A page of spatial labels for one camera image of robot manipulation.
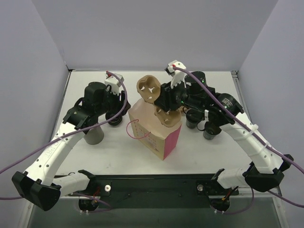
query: gray cylinder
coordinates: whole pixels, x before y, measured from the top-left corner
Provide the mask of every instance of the gray cylinder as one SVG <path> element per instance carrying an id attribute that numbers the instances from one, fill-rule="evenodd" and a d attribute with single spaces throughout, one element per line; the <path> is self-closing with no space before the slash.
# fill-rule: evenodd
<path id="1" fill-rule="evenodd" d="M 193 122 L 190 122 L 189 120 L 186 120 L 186 126 L 193 129 L 193 128 L 196 128 L 196 125 L 197 123 L 193 123 Z"/>
<path id="2" fill-rule="evenodd" d="M 101 127 L 91 129 L 85 136 L 84 139 L 89 145 L 97 145 L 104 139 L 104 131 Z"/>
<path id="3" fill-rule="evenodd" d="M 212 140 L 214 139 L 215 135 L 214 134 L 209 134 L 208 132 L 204 131 L 203 132 L 203 136 L 205 139 L 208 139 L 208 140 Z"/>

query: gray wall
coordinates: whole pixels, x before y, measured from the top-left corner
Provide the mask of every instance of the gray wall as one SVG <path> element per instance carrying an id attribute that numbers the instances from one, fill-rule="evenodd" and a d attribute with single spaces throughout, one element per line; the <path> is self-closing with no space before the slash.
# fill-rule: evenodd
<path id="1" fill-rule="evenodd" d="M 277 0 L 33 0 L 69 68 L 237 70 Z"/>
<path id="2" fill-rule="evenodd" d="M 30 0 L 0 2 L 0 168 L 50 139 L 68 71 Z M 11 177 L 0 175 L 0 196 L 17 196 Z M 0 227 L 16 227 L 24 201 L 0 201 Z"/>
<path id="3" fill-rule="evenodd" d="M 253 122 L 282 153 L 304 167 L 304 1 L 279 0 L 239 71 Z M 303 175 L 285 172 L 285 197 L 304 204 Z M 292 228 L 303 227 L 303 209 L 286 205 Z"/>

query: tan plastic piece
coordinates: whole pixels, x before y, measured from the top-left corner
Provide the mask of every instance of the tan plastic piece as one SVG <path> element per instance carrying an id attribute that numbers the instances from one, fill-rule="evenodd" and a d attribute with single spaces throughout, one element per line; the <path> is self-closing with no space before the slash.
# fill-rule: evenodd
<path id="1" fill-rule="evenodd" d="M 138 80 L 137 92 L 142 96 L 145 102 L 153 104 L 161 94 L 161 84 L 158 79 L 152 75 L 146 75 Z"/>
<path id="2" fill-rule="evenodd" d="M 152 75 L 146 75 L 138 80 L 137 92 L 142 96 L 145 102 L 154 105 L 154 101 L 161 94 L 161 84 L 158 79 Z M 154 114 L 166 127 L 173 127 L 181 120 L 181 110 L 165 112 L 154 105 Z"/>

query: purple cable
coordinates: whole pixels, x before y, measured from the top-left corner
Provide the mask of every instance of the purple cable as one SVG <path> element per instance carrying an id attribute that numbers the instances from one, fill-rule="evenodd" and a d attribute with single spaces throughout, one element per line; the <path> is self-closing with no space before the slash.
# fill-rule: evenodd
<path id="1" fill-rule="evenodd" d="M 115 114 L 114 116 L 112 116 L 110 119 L 105 120 L 105 121 L 103 121 L 103 122 L 101 122 L 101 123 L 99 123 L 99 124 L 95 124 L 95 125 L 90 126 L 90 127 L 86 127 L 86 128 L 83 128 L 83 129 L 79 129 L 79 130 L 77 130 L 77 131 L 74 131 L 74 132 L 70 132 L 70 133 L 68 133 L 68 134 L 62 135 L 60 138 L 56 138 L 56 139 L 54 139 L 53 141 L 48 142 L 47 144 L 45 144 L 45 145 L 39 147 L 38 149 L 34 150 L 32 153 L 28 154 L 28 155 L 25 156 L 24 158 L 22 158 L 22 159 L 20 159 L 20 160 L 18 160 L 18 161 L 16 161 L 16 162 L 12 163 L 11 165 L 9 165 L 9 166 L 3 168 L 2 170 L 0 170 L 0 174 L 2 174 L 2 173 L 5 172 L 6 170 L 8 170 L 8 169 L 14 167 L 15 165 L 18 165 L 19 163 L 23 162 L 24 160 L 26 160 L 26 159 L 29 158 L 30 156 L 34 155 L 35 153 L 38 153 L 39 151 L 45 149 L 46 147 L 52 145 L 53 143 L 58 142 L 59 140 L 61 140 L 61 139 L 63 139 L 63 138 L 69 137 L 69 136 L 71 136 L 71 135 L 73 135 L 73 134 L 76 134 L 76 133 L 79 133 L 79 132 L 89 131 L 89 130 L 91 130 L 91 129 L 93 129 L 93 128 L 96 128 L 96 127 L 99 127 L 99 126 L 101 126 L 101 125 L 103 125 L 103 124 L 105 124 L 105 123 L 107 123 L 107 122 L 110 122 L 110 121 L 112 121 L 113 119 L 115 119 L 116 117 L 118 117 L 118 116 L 120 115 L 120 113 L 122 113 L 122 111 L 124 110 L 124 108 L 125 108 L 126 105 L 127 105 L 127 101 L 128 101 L 127 89 L 126 89 L 125 85 L 123 84 L 122 80 L 121 80 L 117 75 L 115 75 L 115 74 L 113 74 L 112 72 L 109 72 L 109 71 L 107 71 L 106 73 L 108 74 L 108 76 L 114 76 L 114 77 L 119 81 L 119 83 L 122 85 L 123 90 L 124 90 L 124 92 L 125 92 L 125 93 L 124 93 L 125 99 L 124 99 L 123 107 L 121 108 L 121 110 L 119 110 L 118 113 L 116 113 L 116 114 Z M 1 197 L 1 198 L 0 198 L 0 200 L 17 200 L 17 199 L 19 199 L 19 198 L 18 198 L 18 197 L 7 197 L 7 198 L 6 198 L 6 197 Z"/>
<path id="2" fill-rule="evenodd" d="M 278 194 L 276 194 L 276 193 L 274 193 L 274 192 L 272 192 L 272 191 L 268 191 L 268 192 L 269 192 L 270 194 L 273 194 L 274 196 L 280 198 L 281 200 L 283 200 L 283 201 L 285 201 L 285 202 L 287 202 L 287 203 L 290 203 L 291 205 L 294 205 L 294 206 L 299 207 L 299 208 L 304 208 L 304 205 L 294 203 L 294 202 L 292 202 L 292 201 L 290 201 L 290 200 L 284 198 L 283 196 L 280 196 L 280 195 L 278 195 Z"/>
<path id="3" fill-rule="evenodd" d="M 240 121 L 239 119 L 237 119 L 228 109 L 226 109 L 221 102 L 218 101 L 218 99 L 204 86 L 204 84 L 202 84 L 201 81 L 199 81 L 191 72 L 189 72 L 188 70 L 184 70 L 182 68 L 179 67 L 173 67 L 174 70 L 179 70 L 181 72 L 184 72 L 185 74 L 188 74 L 190 77 L 192 77 L 199 85 L 200 87 L 202 87 L 203 90 L 205 90 L 205 92 L 212 98 L 212 100 L 214 100 L 214 102 L 222 109 L 224 110 L 228 116 L 232 119 L 234 119 L 239 125 L 241 125 L 243 128 L 245 128 L 248 132 L 251 131 L 250 128 L 248 128 L 242 121 Z M 263 145 L 265 146 L 266 143 L 256 134 L 256 133 L 252 133 L 252 135 Z M 275 149 L 271 148 L 270 146 L 266 146 L 266 148 L 268 150 L 270 150 L 271 152 L 275 153 L 276 155 L 280 156 L 283 160 L 291 163 L 293 166 L 295 166 L 301 173 L 304 174 L 304 169 L 298 165 L 297 163 L 295 163 L 293 160 L 285 157 L 283 154 L 281 154 L 280 152 L 276 151 Z M 288 203 L 291 203 L 292 205 L 296 206 L 296 203 L 293 203 L 291 201 L 286 201 Z"/>
<path id="4" fill-rule="evenodd" d="M 241 210 L 233 211 L 233 212 L 224 212 L 224 213 L 222 213 L 222 211 L 220 211 L 220 210 L 216 210 L 216 212 L 217 213 L 221 213 L 223 215 L 236 215 L 236 214 L 239 214 L 239 213 L 247 211 L 248 209 L 250 209 L 252 207 L 252 205 L 253 205 L 253 203 L 255 201 L 255 193 L 254 193 L 253 189 L 251 189 L 251 192 L 252 192 L 251 202 L 250 202 L 250 204 L 247 207 L 245 207 L 245 208 L 243 208 Z"/>
<path id="5" fill-rule="evenodd" d="M 104 202 L 104 201 L 102 201 L 102 200 L 100 200 L 100 199 L 97 199 L 97 198 L 95 198 L 95 197 L 88 196 L 88 195 L 81 194 L 81 193 L 76 193 L 76 192 L 74 192 L 73 195 L 82 196 L 82 197 L 87 197 L 87 198 L 89 198 L 89 199 L 96 200 L 97 202 L 100 202 L 100 203 L 106 205 L 107 207 L 109 207 L 109 208 L 107 208 L 107 209 L 97 209 L 97 210 L 94 210 L 94 211 L 89 211 L 88 213 L 99 213 L 99 212 L 104 212 L 104 211 L 110 211 L 110 210 L 112 209 L 112 207 L 111 207 L 110 204 L 108 204 L 108 203 L 106 203 L 106 202 Z"/>

